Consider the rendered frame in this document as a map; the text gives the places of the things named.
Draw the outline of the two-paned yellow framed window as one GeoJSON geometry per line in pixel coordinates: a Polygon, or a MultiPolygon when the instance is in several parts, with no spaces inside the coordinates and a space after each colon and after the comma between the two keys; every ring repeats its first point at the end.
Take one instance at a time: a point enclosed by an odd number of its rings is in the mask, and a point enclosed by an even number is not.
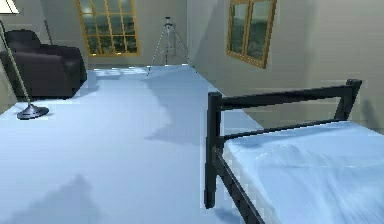
{"type": "Polygon", "coordinates": [[[265,69],[277,0],[230,0],[226,53],[265,69]]]}

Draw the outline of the grey floor lamp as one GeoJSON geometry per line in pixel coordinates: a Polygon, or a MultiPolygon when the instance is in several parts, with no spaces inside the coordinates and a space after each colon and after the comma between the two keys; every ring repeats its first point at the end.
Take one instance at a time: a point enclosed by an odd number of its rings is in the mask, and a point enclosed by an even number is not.
{"type": "MultiPolygon", "coordinates": [[[[18,14],[19,11],[17,7],[15,6],[15,3],[13,0],[0,0],[0,15],[14,15],[18,14]]],[[[27,93],[27,90],[25,88],[24,82],[22,80],[21,74],[18,70],[16,61],[13,57],[12,50],[7,44],[6,38],[5,38],[5,26],[2,20],[0,19],[0,38],[4,44],[4,47],[8,53],[9,59],[12,63],[12,66],[14,68],[14,71],[16,73],[16,76],[18,78],[18,81],[20,83],[20,86],[22,88],[23,94],[27,100],[27,107],[19,112],[17,114],[17,118],[19,120],[30,120],[30,119],[36,119],[39,117],[42,117],[46,115],[49,112],[49,109],[46,107],[38,107],[31,103],[31,100],[29,98],[29,95],[27,93]]]]}

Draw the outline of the grey tripod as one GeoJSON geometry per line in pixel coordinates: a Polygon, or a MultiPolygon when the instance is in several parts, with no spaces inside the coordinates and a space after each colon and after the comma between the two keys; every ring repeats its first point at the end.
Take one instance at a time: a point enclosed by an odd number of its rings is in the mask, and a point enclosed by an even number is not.
{"type": "Polygon", "coordinates": [[[165,17],[165,22],[156,44],[151,63],[147,66],[147,75],[152,73],[152,68],[159,62],[160,66],[170,66],[171,57],[183,56],[186,60],[183,66],[195,68],[189,56],[187,47],[183,44],[180,35],[177,33],[171,18],[165,17]]]}

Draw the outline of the many-paned yellow framed window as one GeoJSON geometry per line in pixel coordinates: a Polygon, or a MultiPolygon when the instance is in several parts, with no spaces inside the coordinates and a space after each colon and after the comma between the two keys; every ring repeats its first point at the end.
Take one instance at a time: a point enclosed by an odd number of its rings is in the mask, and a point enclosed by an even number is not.
{"type": "Polygon", "coordinates": [[[91,57],[140,54],[134,0],[75,0],[91,57]]]}

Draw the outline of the black framed bed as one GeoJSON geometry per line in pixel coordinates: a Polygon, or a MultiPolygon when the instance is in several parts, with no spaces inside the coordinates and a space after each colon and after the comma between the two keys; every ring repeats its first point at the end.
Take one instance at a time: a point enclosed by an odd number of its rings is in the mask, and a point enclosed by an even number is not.
{"type": "Polygon", "coordinates": [[[349,121],[361,82],[208,95],[204,205],[222,181],[245,224],[384,224],[384,135],[349,121]],[[223,135],[226,110],[338,98],[329,120],[223,135]]]}

